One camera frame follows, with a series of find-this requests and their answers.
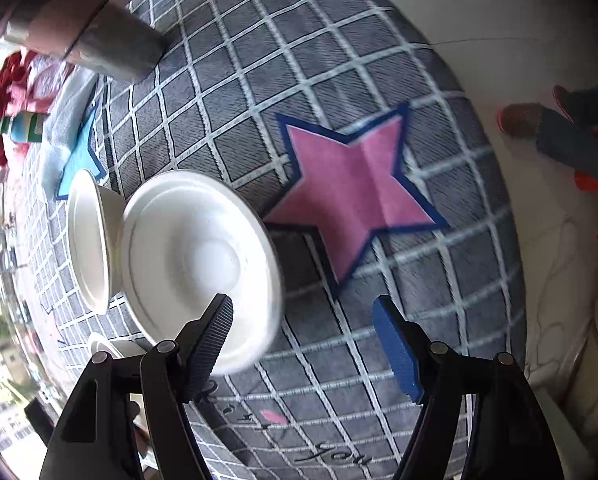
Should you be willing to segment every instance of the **pink petal print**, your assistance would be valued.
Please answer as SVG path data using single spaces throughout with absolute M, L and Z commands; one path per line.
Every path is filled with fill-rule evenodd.
M 261 415 L 263 415 L 265 420 L 272 422 L 273 424 L 288 423 L 288 420 L 283 415 L 277 415 L 275 412 L 271 412 L 270 410 L 261 410 Z

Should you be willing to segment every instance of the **brown shoe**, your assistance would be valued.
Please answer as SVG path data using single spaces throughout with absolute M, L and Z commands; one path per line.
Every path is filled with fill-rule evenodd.
M 538 103 L 508 105 L 496 114 L 499 129 L 511 137 L 534 137 L 539 131 L 543 106 Z

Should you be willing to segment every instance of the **blue gripper pad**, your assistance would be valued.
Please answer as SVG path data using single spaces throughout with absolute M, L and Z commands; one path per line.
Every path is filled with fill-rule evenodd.
M 379 336 L 383 351 L 388 357 L 390 368 L 392 368 L 400 388 L 410 396 L 413 402 L 419 403 L 424 395 L 424 389 L 419 377 L 418 360 L 405 336 L 387 312 L 386 306 L 383 304 L 384 301 L 377 298 L 372 304 L 374 329 Z

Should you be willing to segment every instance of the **white bowl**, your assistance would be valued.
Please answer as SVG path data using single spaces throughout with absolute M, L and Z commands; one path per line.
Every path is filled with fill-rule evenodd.
M 90 350 L 90 357 L 97 352 L 103 351 L 108 352 L 113 359 L 145 354 L 145 350 L 137 345 L 137 343 L 121 339 L 108 341 L 108 339 L 96 332 L 92 332 L 88 338 L 88 350 Z M 145 406 L 143 405 L 143 396 L 140 394 L 130 394 L 130 400 L 136 402 L 140 408 L 139 415 L 134 418 L 135 423 L 149 434 L 148 421 L 145 417 Z
M 199 319 L 217 293 L 234 322 L 213 374 L 231 374 L 268 349 L 282 316 L 276 254 L 255 212 L 228 186 L 194 171 L 153 177 L 124 212 L 120 267 L 135 322 L 156 344 Z
M 121 291 L 117 244 L 124 208 L 121 195 L 98 186 L 88 170 L 77 171 L 68 197 L 68 250 L 86 306 L 96 314 Z

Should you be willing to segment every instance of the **bottle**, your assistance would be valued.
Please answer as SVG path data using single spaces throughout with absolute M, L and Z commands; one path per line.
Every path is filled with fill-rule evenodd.
M 45 115 L 20 112 L 15 117 L 3 116 L 0 133 L 8 134 L 15 142 L 41 142 Z

